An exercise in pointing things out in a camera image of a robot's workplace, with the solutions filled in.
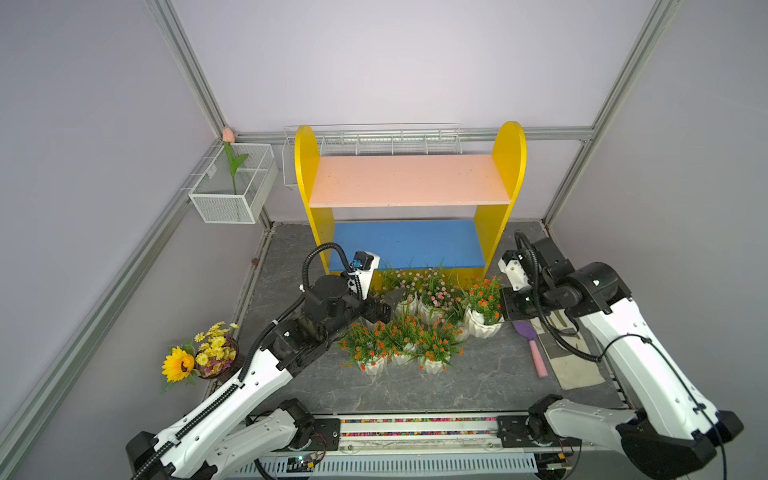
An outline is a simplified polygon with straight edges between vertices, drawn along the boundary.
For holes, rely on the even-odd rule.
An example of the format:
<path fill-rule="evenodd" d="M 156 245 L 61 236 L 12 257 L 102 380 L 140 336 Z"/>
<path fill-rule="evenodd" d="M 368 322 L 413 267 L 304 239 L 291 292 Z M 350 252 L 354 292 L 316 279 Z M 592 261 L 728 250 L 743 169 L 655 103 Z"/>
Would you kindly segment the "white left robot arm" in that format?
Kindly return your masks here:
<path fill-rule="evenodd" d="M 368 296 L 379 256 L 358 251 L 341 259 L 340 275 L 309 278 L 321 253 L 343 251 L 336 243 L 312 250 L 302 264 L 302 293 L 252 344 L 242 367 L 200 405 L 157 434 L 141 432 L 126 452 L 135 479 L 225 479 L 261 456 L 311 442 L 313 415 L 290 399 L 260 420 L 246 417 L 323 356 L 355 321 L 387 323 L 392 299 Z"/>

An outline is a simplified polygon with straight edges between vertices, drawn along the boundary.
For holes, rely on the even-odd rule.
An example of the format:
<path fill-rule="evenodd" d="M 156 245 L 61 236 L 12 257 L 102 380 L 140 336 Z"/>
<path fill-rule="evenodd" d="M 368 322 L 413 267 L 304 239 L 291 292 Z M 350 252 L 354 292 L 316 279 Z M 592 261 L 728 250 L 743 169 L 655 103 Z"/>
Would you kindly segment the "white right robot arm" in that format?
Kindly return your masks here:
<path fill-rule="evenodd" d="M 522 231 L 499 262 L 509 284 L 501 290 L 506 320 L 537 319 L 577 358 L 609 362 L 635 400 L 611 409 L 551 394 L 533 404 L 523 427 L 548 446 L 572 438 L 623 454 L 651 479 L 677 479 L 715 457 L 744 430 L 733 411 L 709 401 L 681 372 L 645 321 L 632 292 L 606 263 L 572 266 L 550 238 Z"/>

